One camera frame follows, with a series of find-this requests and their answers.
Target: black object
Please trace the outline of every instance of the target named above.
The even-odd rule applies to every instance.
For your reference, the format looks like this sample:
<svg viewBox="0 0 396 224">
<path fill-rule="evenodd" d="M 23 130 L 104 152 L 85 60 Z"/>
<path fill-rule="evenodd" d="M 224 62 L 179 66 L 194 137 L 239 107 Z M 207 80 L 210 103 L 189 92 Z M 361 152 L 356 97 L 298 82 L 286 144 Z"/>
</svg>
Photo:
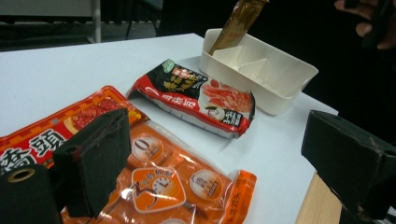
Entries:
<svg viewBox="0 0 396 224">
<path fill-rule="evenodd" d="M 55 171 L 68 191 L 70 217 L 97 217 L 131 153 L 128 112 L 107 112 L 53 152 Z"/>
<path fill-rule="evenodd" d="M 384 219 L 396 206 L 396 148 L 353 123 L 312 110 L 302 154 L 353 216 Z"/>
<path fill-rule="evenodd" d="M 359 0 L 346 0 L 345 7 L 354 8 L 358 5 Z M 375 49 L 379 41 L 384 37 L 388 28 L 388 22 L 392 15 L 394 6 L 393 0 L 379 0 L 375 14 L 372 18 L 373 30 L 367 34 L 361 45 L 367 49 Z"/>
<path fill-rule="evenodd" d="M 152 25 L 154 26 L 155 35 L 157 36 L 159 29 L 157 25 L 157 20 L 161 19 L 161 15 L 163 13 L 163 0 L 134 0 L 132 4 L 133 4 L 133 9 L 137 5 L 139 5 L 148 10 L 149 19 L 151 20 Z M 132 26 L 132 18 L 129 20 L 125 39 L 128 39 L 129 32 L 131 31 L 131 26 Z"/>
<path fill-rule="evenodd" d="M 0 223 L 62 223 L 44 165 L 25 165 L 0 176 Z"/>
</svg>

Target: plastic wrapper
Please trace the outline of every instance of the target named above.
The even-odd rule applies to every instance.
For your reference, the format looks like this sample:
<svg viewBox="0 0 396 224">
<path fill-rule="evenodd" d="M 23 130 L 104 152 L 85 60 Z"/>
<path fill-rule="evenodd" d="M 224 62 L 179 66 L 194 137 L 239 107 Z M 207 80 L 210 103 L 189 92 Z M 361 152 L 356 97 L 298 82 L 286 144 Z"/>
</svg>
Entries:
<svg viewBox="0 0 396 224">
<path fill-rule="evenodd" d="M 212 55 L 217 49 L 227 49 L 238 45 L 268 2 L 268 0 L 239 0 L 208 53 Z"/>
<path fill-rule="evenodd" d="M 242 223 L 256 184 L 243 170 L 225 175 L 153 120 L 131 126 L 132 153 L 98 218 L 64 223 Z"/>
<path fill-rule="evenodd" d="M 139 78 L 127 92 L 142 93 L 151 102 L 189 123 L 225 138 L 238 138 L 254 118 L 251 92 L 166 60 Z"/>
<path fill-rule="evenodd" d="M 131 124 L 148 117 L 112 86 L 76 102 L 8 136 L 0 138 L 0 174 L 27 164 L 53 165 L 52 152 L 89 122 L 125 107 Z"/>
</svg>

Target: white table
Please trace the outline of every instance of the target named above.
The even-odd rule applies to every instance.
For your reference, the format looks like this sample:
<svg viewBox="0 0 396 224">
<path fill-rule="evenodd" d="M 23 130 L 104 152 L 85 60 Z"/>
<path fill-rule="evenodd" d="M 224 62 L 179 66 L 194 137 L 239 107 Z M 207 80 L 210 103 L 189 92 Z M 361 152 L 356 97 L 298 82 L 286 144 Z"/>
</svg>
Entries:
<svg viewBox="0 0 396 224">
<path fill-rule="evenodd" d="M 94 45 L 0 53 L 0 135 L 82 100 L 105 85 L 126 93 L 137 78 L 172 59 L 199 71 L 203 39 L 176 35 Z M 132 103 L 176 134 L 225 174 L 244 169 L 258 177 L 246 223 L 294 223 L 315 172 L 301 155 L 311 109 L 337 111 L 301 93 L 276 117 L 256 110 L 250 128 L 227 140 L 162 111 L 145 99 Z"/>
</svg>

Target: food container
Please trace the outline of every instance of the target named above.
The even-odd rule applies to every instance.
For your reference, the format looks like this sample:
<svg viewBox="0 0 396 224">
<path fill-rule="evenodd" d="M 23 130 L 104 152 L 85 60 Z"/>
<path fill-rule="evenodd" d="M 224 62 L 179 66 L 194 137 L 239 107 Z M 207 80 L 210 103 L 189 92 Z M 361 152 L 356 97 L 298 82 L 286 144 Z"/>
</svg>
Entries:
<svg viewBox="0 0 396 224">
<path fill-rule="evenodd" d="M 210 48 L 221 29 L 205 34 L 200 69 L 203 73 L 241 91 L 252 91 L 256 106 L 270 115 L 287 110 L 318 69 L 259 39 L 245 35 L 238 46 Z"/>
</svg>

